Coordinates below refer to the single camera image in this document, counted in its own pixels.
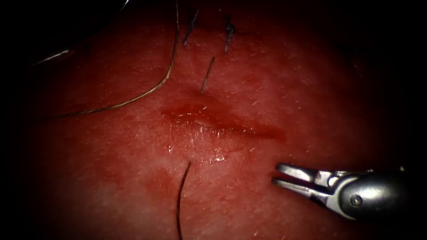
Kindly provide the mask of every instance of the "skin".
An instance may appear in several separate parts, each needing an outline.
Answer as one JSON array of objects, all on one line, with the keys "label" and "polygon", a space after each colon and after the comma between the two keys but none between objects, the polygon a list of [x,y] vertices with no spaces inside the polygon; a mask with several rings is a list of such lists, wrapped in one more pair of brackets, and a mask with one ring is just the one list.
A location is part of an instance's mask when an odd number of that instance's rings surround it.
[{"label": "skin", "polygon": [[[267,3],[189,4],[200,8],[195,28],[184,46],[188,18],[180,5],[175,66],[155,93],[25,126],[22,156],[31,161],[21,194],[34,234],[177,239],[177,193],[191,161],[181,196],[184,239],[387,237],[378,225],[345,220],[270,183],[277,162],[397,168],[388,150],[400,125],[384,98],[399,98],[378,88],[385,76],[356,52],[337,51],[295,5],[281,12]],[[236,26],[227,54],[226,14]],[[26,72],[22,115],[99,108],[149,90],[169,65],[174,16],[170,2],[131,2],[91,38],[90,54],[77,47],[62,62]]]}]

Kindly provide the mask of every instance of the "red skin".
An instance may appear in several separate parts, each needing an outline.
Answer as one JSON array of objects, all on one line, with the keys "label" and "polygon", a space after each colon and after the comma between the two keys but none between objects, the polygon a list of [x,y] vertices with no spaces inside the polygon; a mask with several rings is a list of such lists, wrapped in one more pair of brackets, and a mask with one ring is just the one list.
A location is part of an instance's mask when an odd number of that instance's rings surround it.
[{"label": "red skin", "polygon": [[[160,81],[174,6],[132,6],[91,39],[90,55],[77,50],[31,74],[43,83],[31,89],[31,118],[120,103]],[[30,127],[38,228],[54,238],[177,239],[177,193],[191,161],[184,239],[371,236],[367,226],[270,183],[279,161],[339,170],[386,163],[388,129],[369,73],[283,12],[199,6],[188,46],[179,43],[172,74],[155,93]],[[227,13],[237,33],[225,54]]]}]

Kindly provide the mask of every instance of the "dark suture thread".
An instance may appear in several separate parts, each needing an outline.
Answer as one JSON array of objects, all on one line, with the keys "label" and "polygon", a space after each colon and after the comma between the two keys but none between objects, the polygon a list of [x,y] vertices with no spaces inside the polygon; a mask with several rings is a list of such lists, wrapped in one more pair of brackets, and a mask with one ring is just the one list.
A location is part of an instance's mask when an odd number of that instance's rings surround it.
[{"label": "dark suture thread", "polygon": [[133,97],[130,100],[127,100],[125,102],[116,104],[116,105],[111,105],[111,106],[107,106],[107,107],[103,107],[103,108],[96,108],[96,109],[92,109],[92,110],[85,110],[85,111],[78,111],[78,112],[72,112],[72,113],[66,113],[66,114],[62,114],[62,115],[57,115],[57,116],[49,116],[49,117],[45,117],[42,119],[38,119],[37,121],[45,121],[45,120],[51,120],[51,119],[57,119],[57,118],[63,118],[63,117],[69,117],[69,116],[77,116],[77,115],[83,115],[83,114],[90,114],[90,113],[96,113],[96,112],[103,112],[103,111],[107,111],[107,110],[111,110],[111,109],[115,109],[115,108],[119,108],[119,107],[123,107],[125,105],[128,105],[140,98],[143,98],[151,93],[153,93],[154,91],[156,91],[157,89],[159,89],[165,82],[166,80],[169,78],[170,73],[172,72],[172,68],[173,68],[173,62],[175,60],[175,55],[177,52],[177,45],[178,45],[178,35],[179,35],[179,22],[178,22],[178,0],[175,0],[175,7],[176,7],[176,12],[177,12],[177,25],[176,25],[176,29],[175,29],[175,41],[173,44],[173,50],[172,50],[172,56],[170,59],[170,63],[169,63],[169,68],[168,71],[166,72],[165,76],[162,78],[162,80],[156,85],[154,86],[152,89],[141,93],[138,96]]},{"label": "dark suture thread", "polygon": [[205,80],[203,81],[203,85],[201,86],[200,92],[203,92],[203,90],[205,89],[206,82],[208,81],[208,78],[209,78],[210,69],[212,68],[212,65],[214,64],[214,61],[215,61],[215,57],[213,57],[210,60],[208,72],[206,73]]},{"label": "dark suture thread", "polygon": [[231,23],[230,16],[226,17],[227,25],[226,25],[226,31],[227,31],[227,40],[226,40],[226,53],[228,52],[228,44],[231,41],[231,38],[233,37],[235,26]]},{"label": "dark suture thread", "polygon": [[190,170],[191,162],[188,162],[187,169],[185,170],[184,176],[182,177],[181,185],[179,186],[178,191],[178,200],[177,200],[177,228],[178,228],[178,238],[182,240],[182,231],[181,231],[181,222],[180,222],[180,210],[181,210],[181,195],[182,189],[184,188],[185,179],[187,178],[188,171]]},{"label": "dark suture thread", "polygon": [[187,27],[187,34],[184,37],[184,40],[182,41],[182,43],[184,44],[184,46],[187,46],[187,39],[190,36],[191,31],[194,28],[194,23],[196,22],[197,16],[199,15],[199,8],[196,9],[196,13],[194,14],[193,19],[190,20],[190,22],[188,23],[188,27]]}]

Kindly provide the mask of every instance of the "thin wire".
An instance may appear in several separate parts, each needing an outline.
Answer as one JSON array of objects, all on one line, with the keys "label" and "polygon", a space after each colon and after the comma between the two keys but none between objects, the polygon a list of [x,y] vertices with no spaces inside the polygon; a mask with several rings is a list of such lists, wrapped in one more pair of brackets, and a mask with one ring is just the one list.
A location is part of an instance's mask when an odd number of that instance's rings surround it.
[{"label": "thin wire", "polygon": [[210,60],[208,72],[206,73],[205,80],[203,81],[203,85],[201,86],[200,92],[203,92],[203,90],[205,89],[206,82],[208,81],[208,78],[209,78],[210,69],[212,68],[212,65],[214,64],[214,61],[215,61],[215,57],[213,57]]},{"label": "thin wire", "polygon": [[185,170],[184,176],[182,177],[181,185],[179,186],[178,191],[178,200],[177,200],[177,228],[178,228],[178,238],[182,240],[182,231],[181,231],[181,221],[180,221],[180,211],[181,211],[181,195],[182,189],[184,188],[184,183],[190,170],[191,162],[188,162],[187,169]]},{"label": "thin wire", "polygon": [[49,116],[49,117],[42,118],[40,120],[50,120],[50,119],[63,118],[63,117],[69,117],[69,116],[77,116],[77,115],[83,115],[83,114],[103,112],[103,111],[107,111],[107,110],[111,110],[111,109],[123,107],[123,106],[128,105],[128,104],[130,104],[130,103],[132,103],[132,102],[134,102],[134,101],[136,101],[136,100],[138,100],[140,98],[143,98],[143,97],[145,97],[145,96],[153,93],[157,89],[159,89],[166,82],[166,80],[170,76],[170,73],[172,72],[173,62],[175,61],[175,55],[176,55],[176,52],[177,52],[178,35],[179,35],[178,0],[175,0],[175,6],[176,6],[176,11],[177,11],[177,25],[176,25],[176,29],[175,29],[175,41],[174,41],[174,44],[173,44],[172,56],[171,56],[171,59],[170,59],[168,71],[166,72],[165,76],[162,78],[162,80],[156,86],[154,86],[152,89],[150,89],[150,90],[148,90],[148,91],[146,91],[144,93],[141,93],[141,94],[133,97],[132,99],[127,100],[127,101],[122,102],[122,103],[118,103],[118,104],[107,106],[107,107],[103,107],[103,108],[96,108],[96,109],[92,109],[92,110],[84,110],[84,111],[78,111],[78,112],[61,114],[61,115],[57,115],[57,116]]}]

